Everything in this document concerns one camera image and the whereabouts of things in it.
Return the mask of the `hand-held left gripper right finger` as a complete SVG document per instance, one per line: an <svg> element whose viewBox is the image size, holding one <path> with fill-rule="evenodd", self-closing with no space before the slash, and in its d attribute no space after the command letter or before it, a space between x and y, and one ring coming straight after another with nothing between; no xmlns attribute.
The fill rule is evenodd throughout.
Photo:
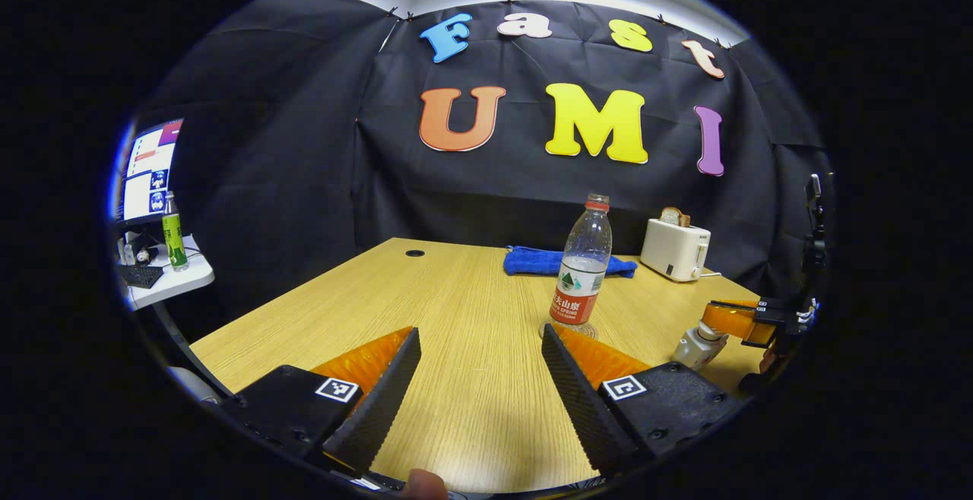
<svg viewBox="0 0 973 500"><path fill-rule="evenodd" d="M588 462L602 476L688 448L744 406L681 362L647 366L561 324L544 325L541 352Z"/></svg>

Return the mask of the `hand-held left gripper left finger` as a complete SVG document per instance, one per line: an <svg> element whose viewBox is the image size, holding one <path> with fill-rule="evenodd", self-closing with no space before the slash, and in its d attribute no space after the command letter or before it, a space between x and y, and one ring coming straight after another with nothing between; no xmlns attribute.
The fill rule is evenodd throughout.
<svg viewBox="0 0 973 500"><path fill-rule="evenodd" d="M312 371L281 365L221 403L235 424L325 471L361 478L385 442L420 362L404 327Z"/></svg>

